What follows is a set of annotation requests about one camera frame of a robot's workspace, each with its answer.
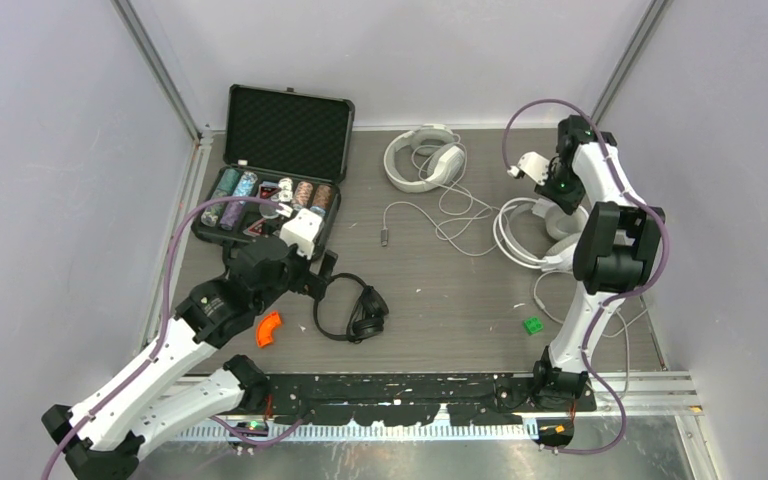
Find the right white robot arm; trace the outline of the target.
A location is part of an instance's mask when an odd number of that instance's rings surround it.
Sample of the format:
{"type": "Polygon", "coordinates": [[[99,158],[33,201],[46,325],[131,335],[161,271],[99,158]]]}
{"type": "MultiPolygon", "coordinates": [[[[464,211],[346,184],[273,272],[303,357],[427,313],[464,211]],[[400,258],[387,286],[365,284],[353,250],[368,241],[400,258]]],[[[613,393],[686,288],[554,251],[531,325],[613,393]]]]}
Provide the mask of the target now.
{"type": "Polygon", "coordinates": [[[572,255],[577,281],[558,335],[535,363],[534,403],[556,410],[579,400],[597,375],[592,355],[623,301],[650,288],[668,255],[665,213],[647,205],[623,172],[614,137],[584,115],[558,125],[555,159],[535,191],[568,215],[588,201],[591,209],[572,255]]]}

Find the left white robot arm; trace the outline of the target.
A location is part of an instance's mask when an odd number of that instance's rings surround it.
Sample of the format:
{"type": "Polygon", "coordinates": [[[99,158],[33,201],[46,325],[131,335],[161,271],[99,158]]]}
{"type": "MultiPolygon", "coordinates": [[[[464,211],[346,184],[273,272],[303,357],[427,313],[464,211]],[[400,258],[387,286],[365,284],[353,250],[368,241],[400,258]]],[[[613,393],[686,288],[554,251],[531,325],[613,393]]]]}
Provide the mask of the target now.
{"type": "Polygon", "coordinates": [[[317,298],[338,256],[326,251],[317,272],[300,246],[277,237],[242,247],[222,275],[194,287],[155,339],[111,381],[74,405],[50,407],[42,423],[78,479],[127,479],[155,448],[203,419],[265,408],[267,376],[245,355],[174,395],[169,388],[287,292],[317,298]]]}

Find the black wired headphones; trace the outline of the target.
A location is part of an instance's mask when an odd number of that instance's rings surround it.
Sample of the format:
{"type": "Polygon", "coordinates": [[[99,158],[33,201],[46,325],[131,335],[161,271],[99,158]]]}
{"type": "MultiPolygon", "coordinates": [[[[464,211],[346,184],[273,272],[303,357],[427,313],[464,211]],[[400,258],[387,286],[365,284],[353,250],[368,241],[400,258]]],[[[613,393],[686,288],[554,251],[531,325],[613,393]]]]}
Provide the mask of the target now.
{"type": "Polygon", "coordinates": [[[352,273],[331,275],[325,281],[322,294],[314,299],[312,308],[314,326],[323,336],[329,340],[352,344],[359,344],[365,340],[380,335],[384,331],[385,320],[389,313],[390,311],[386,301],[375,287],[369,285],[362,278],[352,273]],[[319,305],[325,298],[327,288],[336,280],[342,279],[351,280],[360,285],[362,289],[352,307],[349,319],[345,326],[345,332],[343,334],[336,334],[331,333],[322,327],[319,320],[319,305]]]}

